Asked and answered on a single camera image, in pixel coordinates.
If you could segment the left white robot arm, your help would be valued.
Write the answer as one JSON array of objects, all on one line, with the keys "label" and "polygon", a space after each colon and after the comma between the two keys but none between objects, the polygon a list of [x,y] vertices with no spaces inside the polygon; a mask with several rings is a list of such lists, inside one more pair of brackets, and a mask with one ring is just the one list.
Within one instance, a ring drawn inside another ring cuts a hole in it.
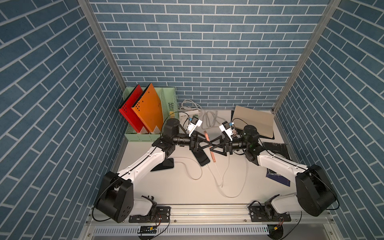
[{"label": "left white robot arm", "polygon": [[171,154],[176,146],[188,147],[201,166],[205,166],[210,159],[204,149],[212,143],[206,136],[196,131],[202,125],[202,120],[194,117],[183,133],[180,133],[180,121],[168,119],[163,130],[151,148],[137,161],[117,173],[107,172],[99,188],[94,209],[97,209],[117,223],[123,222],[130,215],[142,215],[152,218],[155,216],[156,202],[149,197],[134,197],[134,185],[150,171],[162,168],[172,168]]}]

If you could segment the phone with pink case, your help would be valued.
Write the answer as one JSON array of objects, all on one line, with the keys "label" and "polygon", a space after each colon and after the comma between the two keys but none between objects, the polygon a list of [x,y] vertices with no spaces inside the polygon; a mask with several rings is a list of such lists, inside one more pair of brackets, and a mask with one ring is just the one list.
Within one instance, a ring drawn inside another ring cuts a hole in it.
[{"label": "phone with pink case", "polygon": [[[205,134],[206,140],[210,142],[210,138],[209,138],[209,135],[208,135],[207,131],[204,131],[204,134]],[[216,163],[215,154],[211,151],[212,146],[210,146],[209,148],[210,148],[210,154],[211,154],[211,157],[212,157],[212,161],[214,163]]]}]

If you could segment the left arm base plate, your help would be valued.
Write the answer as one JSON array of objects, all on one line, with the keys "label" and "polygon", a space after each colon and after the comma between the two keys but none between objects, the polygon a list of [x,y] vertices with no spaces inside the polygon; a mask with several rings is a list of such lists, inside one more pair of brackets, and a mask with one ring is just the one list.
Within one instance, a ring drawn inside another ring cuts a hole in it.
[{"label": "left arm base plate", "polygon": [[170,206],[157,206],[155,209],[152,208],[150,212],[145,216],[130,216],[129,223],[169,223],[170,216]]}]

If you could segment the phone with green case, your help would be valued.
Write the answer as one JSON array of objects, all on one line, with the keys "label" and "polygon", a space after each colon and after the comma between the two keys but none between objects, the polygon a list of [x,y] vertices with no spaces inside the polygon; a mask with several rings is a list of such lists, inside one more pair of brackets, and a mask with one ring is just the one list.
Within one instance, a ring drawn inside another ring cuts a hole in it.
[{"label": "phone with green case", "polygon": [[197,159],[201,167],[210,163],[210,159],[207,156],[207,154],[204,152],[204,150],[195,151],[193,152],[193,155],[195,156],[195,158]]}]

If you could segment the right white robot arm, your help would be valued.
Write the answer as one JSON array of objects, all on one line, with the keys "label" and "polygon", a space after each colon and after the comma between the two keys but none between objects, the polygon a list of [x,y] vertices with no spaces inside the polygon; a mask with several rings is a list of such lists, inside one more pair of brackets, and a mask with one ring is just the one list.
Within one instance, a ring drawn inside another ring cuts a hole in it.
[{"label": "right white robot arm", "polygon": [[293,193],[275,195],[264,203],[268,219],[296,211],[317,217],[323,211],[331,210],[331,205],[339,201],[327,174],[320,166],[298,164],[272,153],[260,141],[256,127],[246,125],[239,137],[234,136],[228,124],[221,125],[220,129],[222,136],[210,140],[211,152],[225,156],[235,150],[242,150],[249,162],[272,170],[288,179],[291,186],[295,187]]}]

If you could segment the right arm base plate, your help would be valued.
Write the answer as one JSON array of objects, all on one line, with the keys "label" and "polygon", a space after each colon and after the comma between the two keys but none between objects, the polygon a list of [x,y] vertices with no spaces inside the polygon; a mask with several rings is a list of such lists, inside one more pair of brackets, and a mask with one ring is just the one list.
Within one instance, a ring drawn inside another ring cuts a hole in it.
[{"label": "right arm base plate", "polygon": [[265,210],[265,206],[254,205],[249,207],[252,222],[291,222],[289,213],[278,214],[273,210]]}]

